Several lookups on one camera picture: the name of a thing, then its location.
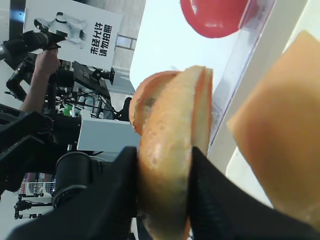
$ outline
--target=glass panel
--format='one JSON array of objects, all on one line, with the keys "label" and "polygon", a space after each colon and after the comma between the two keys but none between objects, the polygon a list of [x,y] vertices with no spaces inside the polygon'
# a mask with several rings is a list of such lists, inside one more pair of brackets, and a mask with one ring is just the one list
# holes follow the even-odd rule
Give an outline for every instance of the glass panel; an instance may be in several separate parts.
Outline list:
[{"label": "glass panel", "polygon": [[214,142],[222,119],[241,82],[243,73],[261,36],[266,20],[275,0],[251,0],[239,26],[242,27],[233,47],[221,81],[212,96],[213,124],[211,127],[209,150]]}]

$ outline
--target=sign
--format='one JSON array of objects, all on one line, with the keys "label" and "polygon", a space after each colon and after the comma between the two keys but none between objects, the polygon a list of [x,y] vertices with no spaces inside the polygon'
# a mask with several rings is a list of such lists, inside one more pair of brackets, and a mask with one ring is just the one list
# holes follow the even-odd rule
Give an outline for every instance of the sign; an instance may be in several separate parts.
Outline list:
[{"label": "sign", "polygon": [[121,20],[120,14],[75,1],[27,0],[23,31],[42,27],[63,35],[59,59],[110,70]]}]

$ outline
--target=robotic arm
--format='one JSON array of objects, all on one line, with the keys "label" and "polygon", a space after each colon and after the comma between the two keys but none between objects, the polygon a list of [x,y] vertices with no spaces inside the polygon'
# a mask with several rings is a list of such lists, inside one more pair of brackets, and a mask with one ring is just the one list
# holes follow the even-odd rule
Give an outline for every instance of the robotic arm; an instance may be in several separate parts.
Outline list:
[{"label": "robotic arm", "polygon": [[[56,164],[56,209],[16,228],[7,240],[127,240],[137,215],[137,171],[135,147],[103,166],[81,152],[64,155]],[[320,239],[311,226],[240,190],[196,147],[188,192],[195,240]]]}]

